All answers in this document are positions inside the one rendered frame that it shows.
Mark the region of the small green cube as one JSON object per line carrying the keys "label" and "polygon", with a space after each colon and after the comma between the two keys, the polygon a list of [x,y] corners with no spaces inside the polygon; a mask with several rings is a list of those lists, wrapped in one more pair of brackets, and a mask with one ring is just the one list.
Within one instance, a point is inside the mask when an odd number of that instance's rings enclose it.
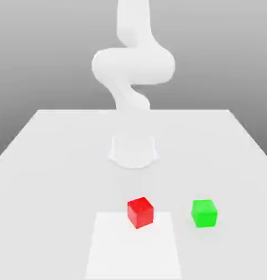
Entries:
{"label": "small green cube", "polygon": [[212,200],[194,200],[191,216],[197,228],[214,227],[218,211]]}

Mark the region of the small red cube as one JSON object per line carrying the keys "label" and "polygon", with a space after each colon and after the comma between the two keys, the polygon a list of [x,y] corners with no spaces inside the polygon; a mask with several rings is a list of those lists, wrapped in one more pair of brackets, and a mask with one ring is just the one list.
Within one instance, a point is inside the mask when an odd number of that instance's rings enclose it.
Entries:
{"label": "small red cube", "polygon": [[129,201],[127,217],[136,229],[142,228],[153,223],[154,207],[145,197]]}

